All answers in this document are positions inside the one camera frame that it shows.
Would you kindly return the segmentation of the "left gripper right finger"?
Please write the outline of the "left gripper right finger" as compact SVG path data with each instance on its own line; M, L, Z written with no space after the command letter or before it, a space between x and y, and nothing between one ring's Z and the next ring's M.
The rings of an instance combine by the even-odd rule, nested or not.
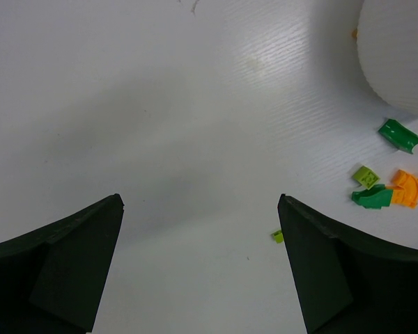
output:
M418 250L281 195L279 220L308 333L418 333Z

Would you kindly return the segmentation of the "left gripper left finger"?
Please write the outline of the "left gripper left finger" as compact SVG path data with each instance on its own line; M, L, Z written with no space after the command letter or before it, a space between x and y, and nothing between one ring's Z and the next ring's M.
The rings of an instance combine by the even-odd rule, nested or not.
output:
M108 196L0 243L0 333L91 333L123 220Z

